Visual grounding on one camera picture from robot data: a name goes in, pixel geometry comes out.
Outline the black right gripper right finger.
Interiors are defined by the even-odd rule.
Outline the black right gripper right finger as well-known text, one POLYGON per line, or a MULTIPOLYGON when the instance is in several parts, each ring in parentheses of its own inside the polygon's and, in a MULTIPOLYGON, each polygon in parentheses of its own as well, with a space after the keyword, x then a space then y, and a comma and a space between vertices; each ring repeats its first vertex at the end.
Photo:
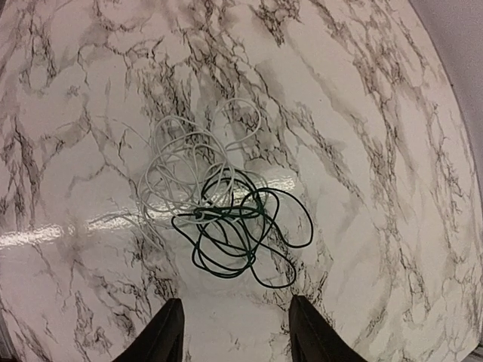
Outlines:
POLYGON ((305 296, 292 297, 288 314, 292 361, 366 361, 339 337, 305 296))

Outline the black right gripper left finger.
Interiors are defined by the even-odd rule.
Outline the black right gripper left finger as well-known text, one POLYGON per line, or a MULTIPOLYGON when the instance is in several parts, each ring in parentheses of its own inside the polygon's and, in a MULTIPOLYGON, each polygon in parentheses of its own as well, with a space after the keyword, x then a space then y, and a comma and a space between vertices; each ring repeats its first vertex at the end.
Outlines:
POLYGON ((184 310, 182 300, 168 299, 141 334, 114 362, 181 362, 184 310))

